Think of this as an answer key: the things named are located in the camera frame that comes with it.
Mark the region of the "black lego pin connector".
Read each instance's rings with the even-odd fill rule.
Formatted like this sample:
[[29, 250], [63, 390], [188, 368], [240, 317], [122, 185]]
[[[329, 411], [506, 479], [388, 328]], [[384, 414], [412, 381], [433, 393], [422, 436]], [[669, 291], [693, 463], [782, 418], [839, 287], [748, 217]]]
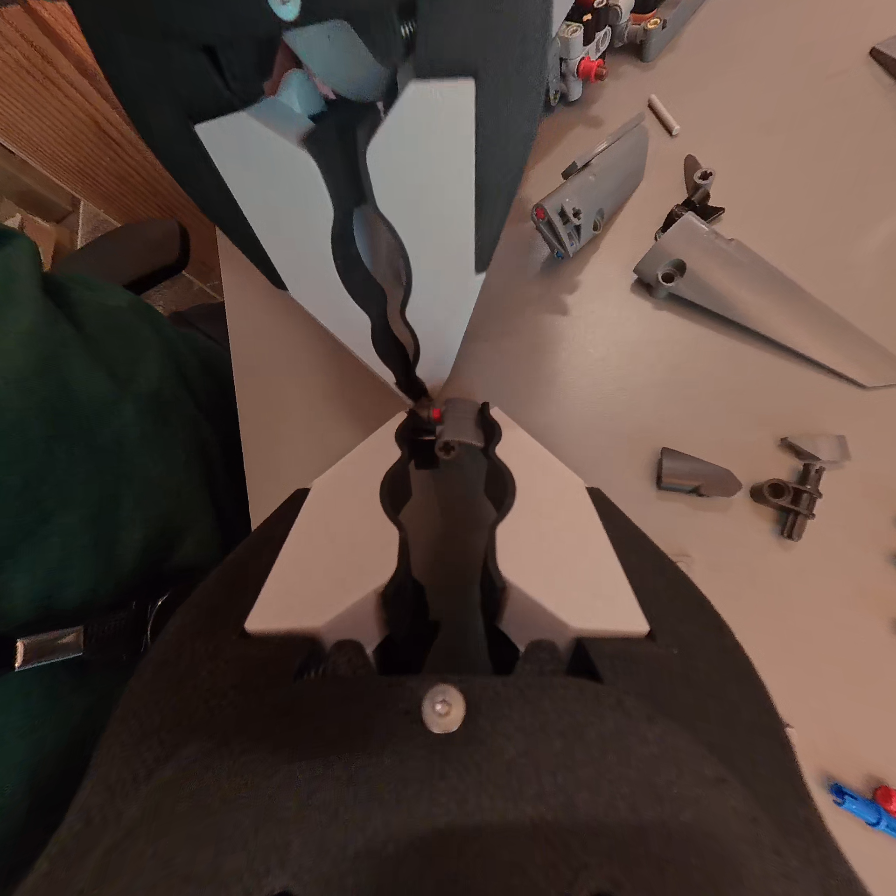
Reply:
[[800, 542], [823, 495], [821, 482], [825, 467], [807, 462], [795, 480], [769, 478], [755, 483], [749, 491], [756, 504], [778, 512], [780, 536], [791, 542]]

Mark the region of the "grey lego panel assembly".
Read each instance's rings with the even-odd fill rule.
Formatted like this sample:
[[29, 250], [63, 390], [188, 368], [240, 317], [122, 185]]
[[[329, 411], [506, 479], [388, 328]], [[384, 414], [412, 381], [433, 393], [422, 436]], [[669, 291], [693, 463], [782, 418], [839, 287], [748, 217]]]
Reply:
[[601, 236], [642, 183], [649, 135], [640, 112], [564, 169], [532, 206], [532, 224], [552, 257], [570, 260]]

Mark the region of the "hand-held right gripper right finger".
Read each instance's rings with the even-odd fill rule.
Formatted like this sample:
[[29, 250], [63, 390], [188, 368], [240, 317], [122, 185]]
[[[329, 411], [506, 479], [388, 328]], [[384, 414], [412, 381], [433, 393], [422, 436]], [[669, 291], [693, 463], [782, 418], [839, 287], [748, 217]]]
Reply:
[[496, 520], [487, 623], [518, 654], [580, 639], [641, 639], [649, 623], [584, 481], [501, 409], [482, 408], [486, 495]]

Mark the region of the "large grey lego panel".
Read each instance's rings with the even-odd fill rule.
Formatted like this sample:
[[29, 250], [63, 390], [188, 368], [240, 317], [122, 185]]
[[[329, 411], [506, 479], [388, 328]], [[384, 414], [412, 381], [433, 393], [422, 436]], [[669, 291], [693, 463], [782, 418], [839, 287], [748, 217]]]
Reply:
[[855, 385], [895, 385], [892, 352], [693, 212], [655, 240], [633, 273], [654, 297], [687, 301]]

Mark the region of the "black lego propeller piece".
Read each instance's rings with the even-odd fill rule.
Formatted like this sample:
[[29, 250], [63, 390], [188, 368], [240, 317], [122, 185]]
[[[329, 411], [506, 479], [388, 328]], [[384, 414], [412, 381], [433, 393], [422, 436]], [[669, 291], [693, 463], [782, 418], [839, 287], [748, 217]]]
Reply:
[[684, 159], [683, 172], [686, 197], [670, 209], [655, 232], [655, 241], [661, 239], [679, 219], [689, 213], [696, 215], [706, 225], [715, 223], [725, 214], [726, 209], [723, 206], [717, 206], [711, 201], [711, 187], [716, 177], [716, 170], [704, 166], [694, 154], [688, 153]]

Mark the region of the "dark grey curved lego piece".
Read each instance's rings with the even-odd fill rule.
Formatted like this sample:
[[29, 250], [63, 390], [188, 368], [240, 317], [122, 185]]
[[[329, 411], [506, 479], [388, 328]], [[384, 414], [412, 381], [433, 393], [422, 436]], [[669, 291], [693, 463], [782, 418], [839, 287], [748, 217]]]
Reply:
[[658, 455], [656, 487], [693, 497], [732, 498], [743, 484], [723, 466], [664, 446]]

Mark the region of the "multicoloured lego model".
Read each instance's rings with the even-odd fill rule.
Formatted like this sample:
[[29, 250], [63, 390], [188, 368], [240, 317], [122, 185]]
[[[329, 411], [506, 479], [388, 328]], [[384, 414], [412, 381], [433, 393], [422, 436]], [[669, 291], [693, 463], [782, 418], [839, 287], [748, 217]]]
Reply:
[[545, 108], [577, 102], [586, 86], [605, 81], [615, 53], [655, 61], [702, 6], [703, 1], [552, 2]]

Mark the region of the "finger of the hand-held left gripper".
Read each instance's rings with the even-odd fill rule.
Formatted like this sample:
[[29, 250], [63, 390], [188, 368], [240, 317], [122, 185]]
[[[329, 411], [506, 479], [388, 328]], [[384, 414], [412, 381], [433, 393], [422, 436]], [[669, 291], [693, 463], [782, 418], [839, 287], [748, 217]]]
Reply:
[[304, 145], [307, 116], [255, 104], [196, 125], [196, 134], [282, 279], [322, 327], [410, 404], [428, 397], [392, 329], [387, 297], [357, 250], [354, 209], [336, 212]]
[[431, 394], [448, 379], [478, 297], [476, 83], [407, 83], [366, 151], [375, 204], [409, 260], [405, 314]]

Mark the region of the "blue lego pin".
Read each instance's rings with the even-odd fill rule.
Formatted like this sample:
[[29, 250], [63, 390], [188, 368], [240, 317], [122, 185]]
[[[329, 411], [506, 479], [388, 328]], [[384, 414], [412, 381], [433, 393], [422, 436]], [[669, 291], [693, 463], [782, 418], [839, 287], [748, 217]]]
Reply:
[[848, 812], [868, 828], [895, 839], [895, 818], [883, 811], [872, 797], [856, 793], [838, 781], [831, 781], [827, 791], [837, 808]]

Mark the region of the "wooden cabinet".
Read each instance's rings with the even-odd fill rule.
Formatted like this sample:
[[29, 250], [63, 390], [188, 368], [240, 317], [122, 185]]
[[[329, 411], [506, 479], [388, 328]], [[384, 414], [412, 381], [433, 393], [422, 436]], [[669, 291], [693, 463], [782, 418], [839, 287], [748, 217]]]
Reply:
[[116, 223], [178, 220], [187, 274], [222, 297], [215, 227], [140, 138], [65, 2], [2, 6], [1, 138]]

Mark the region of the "dark grey lego axle connector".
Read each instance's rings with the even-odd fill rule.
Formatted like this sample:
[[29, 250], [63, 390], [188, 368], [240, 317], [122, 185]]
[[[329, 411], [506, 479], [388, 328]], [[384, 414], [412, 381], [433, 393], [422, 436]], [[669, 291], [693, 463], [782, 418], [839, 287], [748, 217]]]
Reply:
[[485, 450], [487, 409], [487, 402], [474, 399], [451, 397], [442, 401], [434, 441], [434, 453], [440, 462], [456, 459], [462, 449]]

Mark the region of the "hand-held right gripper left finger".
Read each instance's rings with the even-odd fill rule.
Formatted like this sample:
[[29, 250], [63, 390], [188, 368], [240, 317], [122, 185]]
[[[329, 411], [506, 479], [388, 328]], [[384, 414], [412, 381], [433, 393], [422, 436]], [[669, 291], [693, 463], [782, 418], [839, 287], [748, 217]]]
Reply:
[[248, 635], [354, 641], [371, 654], [428, 631], [400, 520], [418, 422], [411, 410], [394, 415], [313, 481], [245, 620]]

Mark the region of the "small light grey lego panel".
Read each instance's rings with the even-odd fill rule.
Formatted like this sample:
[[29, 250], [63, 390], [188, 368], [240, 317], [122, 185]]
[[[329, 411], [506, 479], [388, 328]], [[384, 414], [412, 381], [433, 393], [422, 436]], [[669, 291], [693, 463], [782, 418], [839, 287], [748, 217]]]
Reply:
[[852, 459], [843, 434], [788, 435], [781, 437], [778, 444], [801, 463], [834, 467], [842, 466]]

